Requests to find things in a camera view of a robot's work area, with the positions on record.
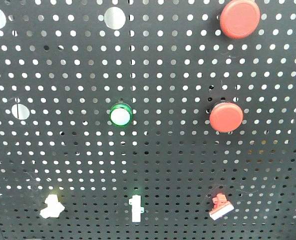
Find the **gray pegboard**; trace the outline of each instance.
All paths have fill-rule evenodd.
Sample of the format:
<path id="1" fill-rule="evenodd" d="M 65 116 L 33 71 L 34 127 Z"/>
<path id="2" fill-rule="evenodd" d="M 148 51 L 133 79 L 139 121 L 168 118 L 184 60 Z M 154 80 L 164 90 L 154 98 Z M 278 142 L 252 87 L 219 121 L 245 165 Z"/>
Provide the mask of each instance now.
<path id="1" fill-rule="evenodd" d="M 4 239 L 296 240 L 296 0 L 257 0 L 241 40 L 220 32 L 228 2 L 0 0 Z M 208 121 L 223 98 L 245 115 L 229 134 Z M 108 121 L 120 99 L 125 128 Z M 213 221 L 219 192 L 235 210 Z M 42 219 L 50 193 L 65 211 Z"/>

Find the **red and white clip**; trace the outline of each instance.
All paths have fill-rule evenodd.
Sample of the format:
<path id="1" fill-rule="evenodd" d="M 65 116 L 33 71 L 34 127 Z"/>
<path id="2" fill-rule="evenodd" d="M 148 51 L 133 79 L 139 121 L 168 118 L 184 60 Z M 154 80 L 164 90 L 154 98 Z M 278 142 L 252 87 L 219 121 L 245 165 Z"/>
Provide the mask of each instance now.
<path id="1" fill-rule="evenodd" d="M 214 197 L 212 201 L 214 203 L 214 208 L 210 212 L 210 217 L 213 220 L 217 220 L 234 209 L 232 203 L 230 203 L 226 196 L 222 193 L 217 194 L 217 196 Z"/>

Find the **red push button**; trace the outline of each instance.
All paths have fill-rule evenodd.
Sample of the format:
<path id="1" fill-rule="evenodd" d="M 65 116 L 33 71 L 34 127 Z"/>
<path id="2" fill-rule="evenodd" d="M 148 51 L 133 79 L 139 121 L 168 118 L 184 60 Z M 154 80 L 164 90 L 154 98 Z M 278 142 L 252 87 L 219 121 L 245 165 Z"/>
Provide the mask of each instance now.
<path id="1" fill-rule="evenodd" d="M 227 133 L 237 129 L 243 120 L 242 109 L 231 102 L 216 105 L 210 114 L 210 124 L 214 130 Z"/>
<path id="2" fill-rule="evenodd" d="M 260 9 L 253 0 L 232 0 L 221 13 L 220 26 L 226 36 L 243 39 L 254 32 L 260 17 Z"/>

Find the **white plastic bracket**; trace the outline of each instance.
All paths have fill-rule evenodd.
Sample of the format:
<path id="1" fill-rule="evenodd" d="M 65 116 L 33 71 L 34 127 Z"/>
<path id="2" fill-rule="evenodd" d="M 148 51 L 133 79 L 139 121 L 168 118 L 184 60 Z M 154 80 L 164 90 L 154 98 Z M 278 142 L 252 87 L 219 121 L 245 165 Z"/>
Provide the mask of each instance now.
<path id="1" fill-rule="evenodd" d="M 132 198 L 129 199 L 129 205 L 132 206 L 132 222 L 141 222 L 141 214 L 144 213 L 144 207 L 141 206 L 141 196 L 133 195 Z"/>
<path id="2" fill-rule="evenodd" d="M 64 206 L 58 201 L 56 194 L 49 194 L 44 201 L 48 206 L 40 211 L 40 215 L 44 218 L 58 218 L 60 213 L 64 210 Z"/>

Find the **green indicator light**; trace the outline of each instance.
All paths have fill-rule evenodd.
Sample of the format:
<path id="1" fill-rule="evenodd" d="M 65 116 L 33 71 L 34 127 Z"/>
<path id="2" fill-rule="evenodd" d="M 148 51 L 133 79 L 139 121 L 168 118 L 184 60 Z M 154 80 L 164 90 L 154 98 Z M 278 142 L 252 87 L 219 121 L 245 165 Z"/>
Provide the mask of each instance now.
<path id="1" fill-rule="evenodd" d="M 110 109 L 109 117 L 113 124 L 124 127 L 132 120 L 132 108 L 125 103 L 116 103 Z"/>

